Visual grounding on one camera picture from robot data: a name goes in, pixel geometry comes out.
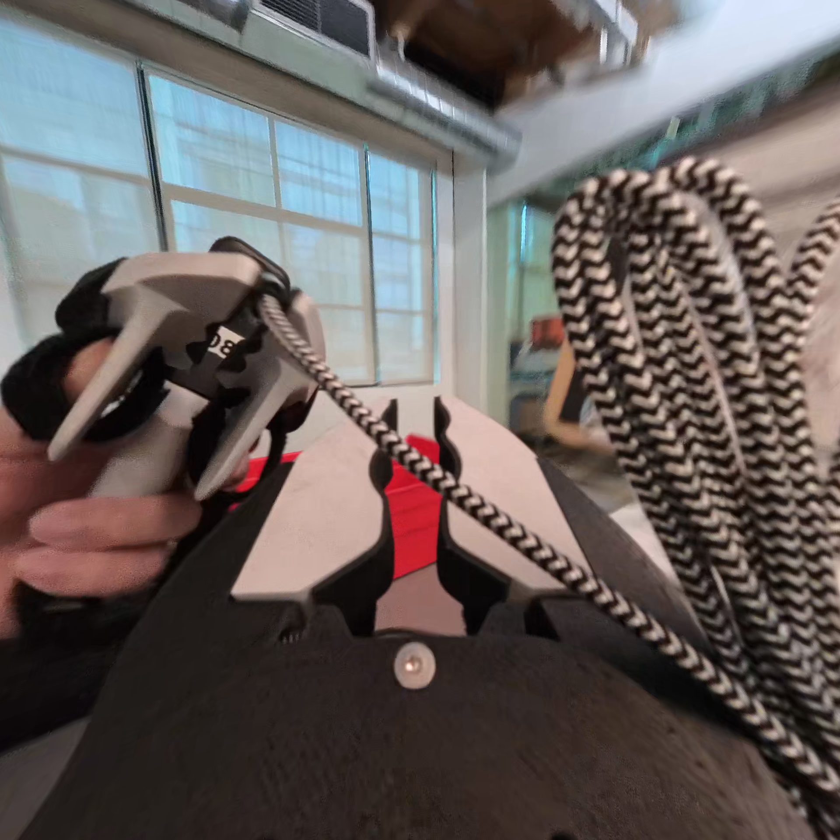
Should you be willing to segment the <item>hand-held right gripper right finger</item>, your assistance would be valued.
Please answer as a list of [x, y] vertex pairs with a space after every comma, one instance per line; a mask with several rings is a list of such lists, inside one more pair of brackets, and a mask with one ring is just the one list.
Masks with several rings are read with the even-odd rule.
[[[537, 456], [515, 434], [488, 415], [451, 395], [441, 395], [435, 407], [440, 465], [462, 484], [538, 534], [582, 568], [589, 568], [571, 526], [555, 500]], [[474, 567], [507, 585], [507, 601], [525, 602], [535, 596], [564, 594], [563, 585], [548, 572], [481, 526], [462, 510], [447, 505], [445, 535]]]

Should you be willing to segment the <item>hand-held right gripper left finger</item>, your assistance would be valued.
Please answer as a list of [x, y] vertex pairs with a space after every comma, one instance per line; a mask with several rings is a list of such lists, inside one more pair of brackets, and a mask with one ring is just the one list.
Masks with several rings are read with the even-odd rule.
[[295, 461], [231, 596], [378, 602], [394, 573], [391, 460], [349, 418]]

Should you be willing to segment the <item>red plastic bin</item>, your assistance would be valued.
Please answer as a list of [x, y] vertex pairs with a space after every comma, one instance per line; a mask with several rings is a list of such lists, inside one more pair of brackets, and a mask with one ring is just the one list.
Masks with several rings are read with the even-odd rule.
[[[439, 444], [430, 437], [409, 434], [406, 441], [437, 463]], [[266, 472], [267, 457], [252, 457], [237, 491], [252, 490]], [[385, 488], [394, 539], [393, 580], [436, 563], [440, 502], [434, 492], [403, 467], [395, 465]]]

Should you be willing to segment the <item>person's left hand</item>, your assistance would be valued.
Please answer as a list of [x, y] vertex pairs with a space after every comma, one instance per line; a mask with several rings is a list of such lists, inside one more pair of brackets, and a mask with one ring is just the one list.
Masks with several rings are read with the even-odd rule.
[[202, 508], [188, 491], [89, 497], [109, 448], [88, 444], [51, 462], [46, 443], [28, 436], [4, 406], [1, 420], [3, 637], [16, 634], [17, 584], [69, 598], [141, 592], [196, 530]]

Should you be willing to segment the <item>large paned window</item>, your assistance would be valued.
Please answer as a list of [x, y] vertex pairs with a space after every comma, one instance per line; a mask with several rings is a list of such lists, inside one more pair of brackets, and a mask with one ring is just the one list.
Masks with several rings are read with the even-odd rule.
[[235, 236], [317, 302], [352, 385], [437, 377], [436, 174], [30, 23], [1, 23], [2, 342], [88, 270]]

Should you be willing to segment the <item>white wall air vent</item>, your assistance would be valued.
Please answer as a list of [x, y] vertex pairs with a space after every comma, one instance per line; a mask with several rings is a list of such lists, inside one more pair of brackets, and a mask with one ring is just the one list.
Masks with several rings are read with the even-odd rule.
[[365, 1], [260, 1], [255, 11], [367, 60], [375, 53], [375, 10]]

